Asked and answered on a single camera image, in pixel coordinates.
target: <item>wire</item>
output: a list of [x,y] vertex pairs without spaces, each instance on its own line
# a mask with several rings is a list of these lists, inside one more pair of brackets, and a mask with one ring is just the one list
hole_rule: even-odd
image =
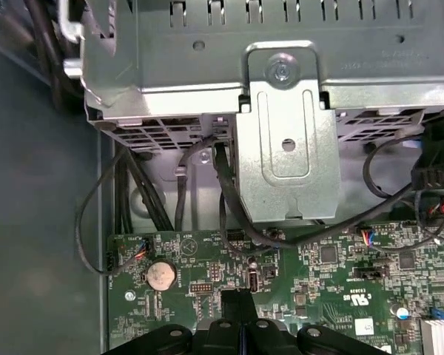
[[130,185],[128,181],[128,170],[124,159],[117,164],[117,175],[120,175],[120,202],[121,202],[121,219],[123,221],[124,232],[126,234],[133,233],[132,215],[130,213]]
[[[409,135],[406,137],[402,137],[402,138],[397,138],[397,139],[392,139],[390,141],[387,141],[383,144],[380,144],[377,148],[375,148],[365,159],[365,163],[363,163],[363,169],[362,169],[362,175],[363,175],[363,180],[365,181],[365,184],[367,185],[367,187],[369,188],[370,192],[375,195],[378,196],[379,198],[389,198],[391,197],[390,194],[387,194],[386,192],[380,190],[378,188],[378,186],[375,184],[375,182],[373,181],[373,179],[371,178],[371,172],[370,172],[370,165],[371,162],[373,161],[373,158],[375,157],[375,155],[377,155],[377,153],[380,150],[383,150],[385,148],[388,148],[389,146],[393,146],[395,144],[404,142],[404,141],[410,141],[413,139],[418,139],[420,138],[421,135]],[[407,206],[414,208],[413,205],[409,202],[409,201],[404,201],[402,200],[401,202],[403,202],[404,204],[406,204]]]
[[374,250],[380,251],[382,253],[403,253],[405,251],[413,251],[416,249],[421,248],[422,246],[426,246],[429,243],[434,241],[434,238],[438,238],[440,240],[444,240],[444,237],[439,236],[439,233],[443,231],[444,229],[444,221],[440,224],[440,226],[434,231],[430,232],[426,228],[424,228],[421,219],[420,219],[420,199],[421,199],[421,192],[417,192],[414,197],[414,214],[417,220],[417,226],[418,229],[421,230],[423,233],[424,231],[427,231],[425,234],[429,233],[430,236],[421,240],[420,242],[417,242],[415,244],[412,244],[410,246],[401,246],[399,248],[384,248],[382,246],[371,246]]
[[[138,165],[134,154],[128,148],[126,148],[126,151],[127,151],[127,164],[130,169],[130,172],[132,173],[133,178],[134,179],[137,178],[138,181],[141,181],[143,183],[143,185],[144,185],[143,188],[147,191],[147,194],[149,195],[149,198],[152,201],[151,204],[149,204],[149,205],[147,205],[145,203],[145,205],[147,206],[147,209],[148,209],[148,213],[150,215],[151,215],[151,213],[153,213],[155,216],[157,216],[157,217],[155,217],[155,219],[159,219],[161,221],[161,228],[163,228],[163,229],[159,229],[159,230],[174,231],[171,221],[169,220],[168,214],[167,214],[166,210],[164,209],[164,205],[161,202],[160,196],[156,192],[156,189],[153,186],[152,181],[149,179],[148,175],[141,168],[141,166]],[[141,192],[142,190],[141,190],[140,186],[141,186],[141,183],[137,184],[138,191]]]
[[110,176],[112,176],[113,168],[117,164],[117,162],[120,161],[120,159],[124,156],[125,150],[122,149],[120,152],[118,152],[113,159],[110,161],[110,164],[105,170],[102,172],[102,175],[100,178],[94,183],[91,190],[88,192],[84,200],[82,201],[82,204],[79,206],[78,210],[75,213],[74,218],[74,239],[75,243],[77,245],[77,250],[79,257],[82,260],[82,263],[85,265],[85,267],[91,271],[94,274],[97,274],[99,276],[115,276],[117,274],[120,274],[123,270],[128,268],[130,265],[132,265],[135,262],[135,255],[130,257],[127,261],[125,261],[123,264],[114,267],[112,270],[109,271],[102,271],[97,269],[95,266],[93,266],[89,259],[87,258],[86,252],[84,250],[84,245],[82,243],[82,233],[81,233],[81,224],[82,224],[82,217],[84,216],[84,212],[87,208],[87,205],[89,204],[90,200],[94,196],[95,192],[97,191],[98,187]]
[[223,198],[223,194],[221,194],[221,198],[219,199],[219,221],[220,221],[220,233],[222,243],[235,255],[240,255],[244,257],[254,257],[258,255],[265,254],[269,251],[274,251],[274,248],[265,248],[254,251],[242,251],[238,248],[235,248],[230,242],[227,236],[226,224],[227,224],[227,214],[225,210],[225,199]]
[[390,209],[396,202],[398,202],[401,198],[403,198],[411,191],[411,184],[408,184],[396,194],[385,199],[382,203],[379,203],[375,207],[372,207],[367,211],[351,217],[348,220],[344,220],[341,223],[323,229],[322,231],[316,231],[301,235],[289,241],[273,240],[257,231],[250,222],[249,218],[246,216],[240,197],[238,196],[237,189],[235,188],[232,181],[232,174],[230,172],[229,163],[227,161],[227,156],[225,153],[225,147],[223,146],[223,144],[216,144],[215,151],[215,168],[217,169],[218,179],[221,184],[223,196],[227,202],[227,206],[229,207],[230,211],[233,213],[235,219],[238,221],[248,237],[250,237],[256,243],[274,246],[275,248],[297,248],[299,246],[304,246],[309,243],[316,243],[324,238],[342,233],[345,229],[354,227],[358,223],[376,217],[379,213]]
[[153,201],[152,201],[151,197],[149,196],[149,192],[147,190],[147,187],[143,184],[143,181],[141,181],[138,172],[135,170],[135,167],[132,164],[130,164],[128,166],[128,169],[130,171],[130,174],[133,177],[133,180],[135,181],[135,185],[136,185],[136,188],[138,189],[138,192],[140,192],[141,200],[143,201],[143,204],[147,207],[149,217],[151,218],[151,220],[155,224],[156,230],[157,231],[165,231],[166,228],[163,224],[163,221],[160,218],[160,215],[156,211],[155,206],[153,205]]
[[[185,151],[181,159],[179,160],[178,167],[187,168],[189,159],[197,152],[210,147],[218,139],[210,136],[204,138],[202,141],[192,145]],[[178,202],[176,203],[175,210],[175,230],[183,230],[183,217],[184,217],[184,204],[186,203],[186,190],[187,190],[187,172],[184,176],[178,176]]]
[[64,58],[61,47],[45,3],[42,0],[24,0],[24,3],[33,21],[35,34],[40,38],[37,41],[37,45],[42,45],[43,51],[46,52],[47,58],[53,68],[53,74],[66,91],[78,98],[82,98],[83,93],[74,87],[74,84],[64,72]]
[[121,223],[121,176],[119,174],[121,169],[121,160],[115,165],[115,174],[113,178],[113,232],[120,234],[122,231]]

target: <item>metal bracket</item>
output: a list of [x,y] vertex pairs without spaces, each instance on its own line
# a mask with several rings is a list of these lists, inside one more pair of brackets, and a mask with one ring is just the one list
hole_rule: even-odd
[[69,20],[69,0],[59,0],[58,21],[62,35],[72,43],[78,43],[83,36],[84,28],[81,23]]
[[236,118],[245,207],[254,222],[334,217],[337,130],[334,111],[321,109],[316,53],[277,42],[260,48],[246,57],[251,110]]

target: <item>integrated circuit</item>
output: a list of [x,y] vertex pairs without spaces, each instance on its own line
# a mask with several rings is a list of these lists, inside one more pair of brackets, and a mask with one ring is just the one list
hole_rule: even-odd
[[415,266],[414,252],[401,253],[398,257],[401,270],[413,269]]
[[336,263],[337,249],[335,248],[335,246],[321,246],[320,261],[322,263]]

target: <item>motherboard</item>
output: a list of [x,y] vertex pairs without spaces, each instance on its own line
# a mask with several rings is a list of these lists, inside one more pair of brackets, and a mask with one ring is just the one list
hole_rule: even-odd
[[[321,226],[266,231],[289,240]],[[414,223],[372,223],[371,242],[422,240]],[[230,243],[254,248],[242,231]],[[261,318],[292,334],[306,323],[330,327],[390,354],[423,354],[421,322],[444,320],[444,242],[402,254],[368,247],[358,230],[259,257],[227,251],[217,231],[113,235],[108,267],[146,253],[108,283],[114,348],[168,323],[195,329],[221,317],[221,291],[249,288]]]

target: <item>mounting hole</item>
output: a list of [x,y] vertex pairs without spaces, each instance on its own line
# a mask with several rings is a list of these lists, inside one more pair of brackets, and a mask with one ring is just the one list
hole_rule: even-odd
[[281,143],[281,146],[285,152],[292,152],[296,148],[296,143],[292,139],[287,138]]
[[193,50],[204,50],[204,48],[206,48],[206,44],[204,43],[204,41],[195,41],[192,44],[192,48]]

